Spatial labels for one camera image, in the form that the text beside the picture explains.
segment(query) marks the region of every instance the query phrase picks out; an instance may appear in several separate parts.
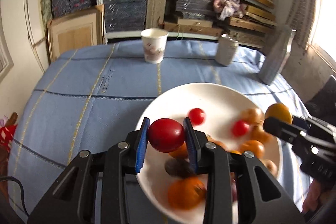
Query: white plate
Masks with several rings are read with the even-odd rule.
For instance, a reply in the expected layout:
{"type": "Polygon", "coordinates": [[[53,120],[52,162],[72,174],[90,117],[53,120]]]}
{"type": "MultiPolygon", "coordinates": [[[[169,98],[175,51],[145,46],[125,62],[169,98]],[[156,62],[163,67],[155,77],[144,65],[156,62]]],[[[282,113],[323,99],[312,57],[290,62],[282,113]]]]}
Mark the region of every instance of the white plate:
{"type": "MultiPolygon", "coordinates": [[[[192,83],[177,86],[160,95],[144,111],[136,126],[140,129],[144,117],[151,122],[160,118],[172,118],[180,123],[192,108],[199,107],[206,113],[205,122],[195,127],[216,140],[223,141],[229,149],[237,149],[249,139],[249,136],[233,138],[231,127],[239,118],[242,110],[257,107],[243,94],[222,85],[209,83],[192,83]]],[[[138,182],[149,200],[164,214],[184,224],[202,224],[205,203],[188,211],[172,209],[167,201],[169,185],[176,180],[169,176],[165,169],[165,161],[171,158],[167,153],[161,153],[148,143],[143,167],[137,175],[138,182]]],[[[282,150],[277,138],[265,145],[265,159],[272,160],[278,167],[278,175],[282,169],[282,150]]],[[[200,178],[207,185],[207,176],[200,178]]],[[[238,221],[236,202],[233,204],[233,220],[238,221]]]]}

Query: cable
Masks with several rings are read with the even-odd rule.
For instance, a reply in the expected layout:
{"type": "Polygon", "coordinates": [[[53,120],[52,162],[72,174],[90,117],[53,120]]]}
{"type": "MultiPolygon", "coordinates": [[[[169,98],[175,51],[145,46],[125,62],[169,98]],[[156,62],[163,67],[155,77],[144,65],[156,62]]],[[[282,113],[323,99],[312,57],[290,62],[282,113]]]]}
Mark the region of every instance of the cable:
{"type": "Polygon", "coordinates": [[[23,207],[23,210],[25,211],[25,214],[29,217],[29,213],[27,212],[26,205],[25,205],[25,195],[24,195],[24,190],[23,190],[23,186],[22,186],[21,182],[18,179],[16,179],[15,177],[0,176],[0,182],[8,181],[8,180],[9,181],[14,181],[20,186],[22,207],[23,207]]]}

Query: metal container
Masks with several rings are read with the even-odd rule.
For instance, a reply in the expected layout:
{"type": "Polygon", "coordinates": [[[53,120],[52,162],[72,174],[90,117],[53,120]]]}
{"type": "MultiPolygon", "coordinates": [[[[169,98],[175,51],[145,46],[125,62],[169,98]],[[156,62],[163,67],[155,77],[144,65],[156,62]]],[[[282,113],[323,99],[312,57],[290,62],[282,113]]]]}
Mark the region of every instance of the metal container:
{"type": "Polygon", "coordinates": [[[221,35],[218,39],[218,48],[215,60],[223,66],[230,65],[236,54],[238,46],[239,43],[234,37],[231,37],[228,34],[221,35]]]}
{"type": "Polygon", "coordinates": [[[275,33],[275,44],[267,55],[258,76],[266,85],[271,85],[278,73],[281,73],[291,53],[292,41],[296,30],[287,25],[275,33]]]}

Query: blue gripper pad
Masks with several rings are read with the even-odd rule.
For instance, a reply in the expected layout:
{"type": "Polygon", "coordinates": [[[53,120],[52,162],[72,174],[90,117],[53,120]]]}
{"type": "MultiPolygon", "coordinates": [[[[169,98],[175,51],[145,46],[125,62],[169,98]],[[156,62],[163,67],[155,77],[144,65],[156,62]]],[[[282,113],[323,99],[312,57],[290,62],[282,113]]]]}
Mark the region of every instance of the blue gripper pad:
{"type": "Polygon", "coordinates": [[[136,150],[136,160],[135,160],[135,172],[139,173],[141,168],[143,167],[143,161],[145,160],[145,154],[146,154],[146,149],[147,149],[147,130],[150,126],[150,120],[145,117],[143,119],[140,132],[141,132],[141,137],[140,141],[136,150]]]}
{"type": "Polygon", "coordinates": [[[196,139],[193,126],[191,125],[191,122],[188,117],[185,118],[183,121],[183,128],[185,133],[185,143],[187,145],[188,157],[190,161],[190,168],[197,174],[198,169],[197,145],[199,146],[199,144],[196,139]]]}

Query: blue fabric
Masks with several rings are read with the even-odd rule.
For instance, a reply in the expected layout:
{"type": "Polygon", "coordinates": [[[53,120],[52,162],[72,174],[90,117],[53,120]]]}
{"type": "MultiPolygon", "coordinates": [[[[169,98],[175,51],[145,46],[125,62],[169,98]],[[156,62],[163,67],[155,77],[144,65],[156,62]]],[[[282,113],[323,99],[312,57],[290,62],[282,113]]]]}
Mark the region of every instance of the blue fabric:
{"type": "MultiPolygon", "coordinates": [[[[245,94],[263,111],[272,103],[282,102],[293,114],[308,115],[281,75],[271,86],[260,82],[257,73],[264,56],[258,51],[239,47],[233,63],[223,67],[214,61],[216,50],[214,42],[167,42],[160,64],[161,87],[158,66],[145,63],[140,40],[61,55],[36,85],[9,158],[8,173],[22,182],[28,212],[81,150],[102,152],[123,141],[160,91],[187,83],[216,83],[245,94]]],[[[299,164],[290,146],[283,144],[280,183],[301,209],[310,179],[299,171],[299,164]]],[[[165,218],[146,198],[136,178],[127,176],[126,182],[131,224],[164,224],[165,218]]],[[[26,220],[19,188],[9,182],[8,191],[12,206],[26,220]]]]}

